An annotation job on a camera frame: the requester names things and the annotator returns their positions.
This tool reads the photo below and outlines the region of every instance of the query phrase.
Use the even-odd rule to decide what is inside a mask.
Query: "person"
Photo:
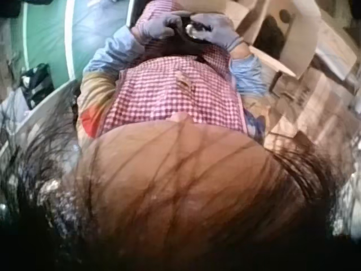
[[[85,68],[82,153],[71,170],[56,163],[72,137],[63,114],[25,150],[11,149],[0,171],[1,263],[200,271],[353,264],[357,247],[331,235],[338,169],[313,152],[267,150],[249,135],[237,91],[265,87],[229,19],[191,15],[211,29],[197,36],[213,44],[149,58],[175,34],[170,25],[189,16],[176,6],[150,2]]]

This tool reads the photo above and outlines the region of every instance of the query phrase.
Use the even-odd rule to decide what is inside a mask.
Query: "white line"
[[[74,17],[75,0],[67,0],[65,8],[65,58],[67,60],[69,79],[75,79],[74,60],[73,60],[73,17]]]
[[[25,60],[25,68],[27,71],[30,69],[29,55],[28,55],[28,3],[24,3],[23,9],[23,53]]]
[[[127,27],[130,27],[130,24],[131,24],[131,18],[133,17],[132,15],[133,15],[134,5],[135,5],[135,1],[130,0],[129,6],[128,6],[128,15],[126,17],[126,26]]]

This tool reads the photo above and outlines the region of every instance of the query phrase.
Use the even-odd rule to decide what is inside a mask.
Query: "red patch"
[[[89,137],[96,137],[101,116],[102,114],[100,114],[100,109],[97,106],[90,107],[81,114],[81,123]]]

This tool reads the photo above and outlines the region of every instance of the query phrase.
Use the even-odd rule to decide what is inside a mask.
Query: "hand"
[[[204,24],[211,31],[194,31],[193,35],[201,40],[216,44],[228,52],[240,45],[243,39],[234,30],[232,21],[221,14],[196,14],[191,16],[191,20]]]
[[[139,34],[140,42],[147,44],[151,39],[163,40],[174,36],[174,29],[171,27],[182,27],[182,17],[190,16],[188,11],[174,11],[162,14],[158,18],[151,19],[141,24],[135,31]]]

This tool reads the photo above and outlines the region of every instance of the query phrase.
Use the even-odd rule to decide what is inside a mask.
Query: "gloved hand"
[[[192,34],[196,38],[209,41],[218,45],[228,52],[240,45],[243,39],[236,33],[232,21],[221,14],[196,14],[191,16],[191,20],[204,24],[211,31],[194,31]]]
[[[151,19],[138,26],[140,42],[147,44],[151,39],[163,40],[174,36],[174,30],[171,27],[182,27],[182,17],[190,16],[188,11],[174,11],[162,14],[158,18]]]

